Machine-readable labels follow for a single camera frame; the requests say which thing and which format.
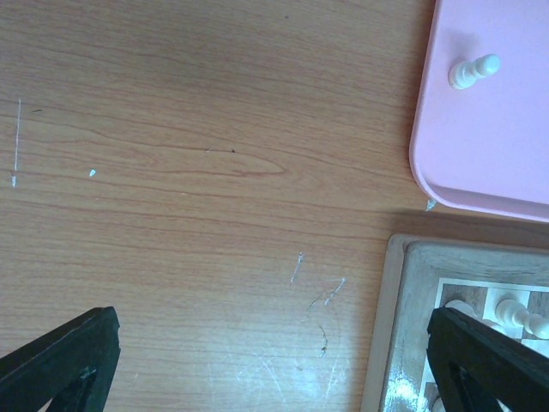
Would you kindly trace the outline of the white chess rook piece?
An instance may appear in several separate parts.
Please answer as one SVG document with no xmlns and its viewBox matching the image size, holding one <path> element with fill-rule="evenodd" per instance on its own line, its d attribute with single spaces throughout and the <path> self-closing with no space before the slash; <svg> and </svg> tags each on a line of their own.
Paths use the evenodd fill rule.
<svg viewBox="0 0 549 412">
<path fill-rule="evenodd" d="M 477 318 L 474 309 L 463 300 L 451 300 L 445 306 L 445 308 L 456 309 L 457 311 L 466 314 L 470 318 Z"/>
<path fill-rule="evenodd" d="M 443 401 L 440 397 L 433 403 L 431 412 L 445 412 L 445 407 L 443 406 Z"/>
</svg>

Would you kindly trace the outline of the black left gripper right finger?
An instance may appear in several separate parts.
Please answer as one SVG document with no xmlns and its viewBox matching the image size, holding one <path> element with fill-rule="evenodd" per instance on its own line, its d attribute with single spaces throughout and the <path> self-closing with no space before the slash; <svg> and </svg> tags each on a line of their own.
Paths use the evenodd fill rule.
<svg viewBox="0 0 549 412">
<path fill-rule="evenodd" d="M 548 359 L 453 308 L 435 309 L 427 359 L 447 411 L 548 410 Z"/>
</svg>

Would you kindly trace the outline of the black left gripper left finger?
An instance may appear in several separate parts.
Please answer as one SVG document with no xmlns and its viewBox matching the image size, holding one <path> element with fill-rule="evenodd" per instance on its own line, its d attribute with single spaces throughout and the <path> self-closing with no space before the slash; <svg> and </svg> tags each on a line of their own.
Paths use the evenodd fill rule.
<svg viewBox="0 0 549 412">
<path fill-rule="evenodd" d="M 119 322 L 96 307 L 1 358 L 2 411 L 102 411 L 116 372 Z"/>
</svg>

